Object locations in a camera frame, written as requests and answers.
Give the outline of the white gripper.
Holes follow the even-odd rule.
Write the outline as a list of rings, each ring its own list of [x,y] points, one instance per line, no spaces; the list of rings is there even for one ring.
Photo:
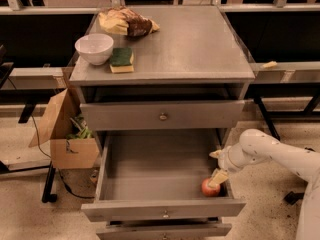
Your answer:
[[[208,186],[216,188],[228,179],[229,173],[237,173],[248,165],[249,158],[239,143],[221,150],[209,153],[212,158],[218,159],[221,169],[215,169],[209,178]]]

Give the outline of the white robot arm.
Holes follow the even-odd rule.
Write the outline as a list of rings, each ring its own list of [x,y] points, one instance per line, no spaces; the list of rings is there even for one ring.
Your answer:
[[[209,154],[218,160],[207,187],[215,188],[247,165],[273,160],[305,180],[306,187],[295,240],[320,240],[320,154],[281,143],[257,129],[245,130],[237,144]]]

